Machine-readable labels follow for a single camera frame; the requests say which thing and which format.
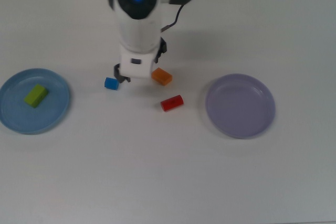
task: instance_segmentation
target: table surface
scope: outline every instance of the table surface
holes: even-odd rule
[[[163,34],[163,87],[103,87],[119,62],[107,0],[0,0],[0,84],[47,68],[70,85],[41,135],[0,125],[1,223],[223,224],[336,221],[336,0],[193,0]],[[164,5],[163,24],[177,6]],[[206,91],[244,73],[273,93],[251,140],[210,123]],[[168,113],[160,101],[180,94]]]

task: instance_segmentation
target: red cylinder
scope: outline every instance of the red cylinder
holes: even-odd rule
[[[177,95],[175,97],[171,97],[165,101],[161,102],[161,107],[164,112],[167,112],[168,110],[172,110],[174,108],[177,108],[178,106],[183,105],[183,99],[182,96]]]

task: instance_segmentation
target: green block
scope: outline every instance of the green block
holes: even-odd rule
[[[36,108],[48,93],[49,92],[45,87],[40,84],[36,84],[24,100],[30,106]]]

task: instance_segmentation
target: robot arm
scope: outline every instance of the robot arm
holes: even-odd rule
[[[186,4],[190,0],[109,0],[116,13],[120,41],[119,82],[151,76],[152,65],[165,52],[161,38],[161,3]]]

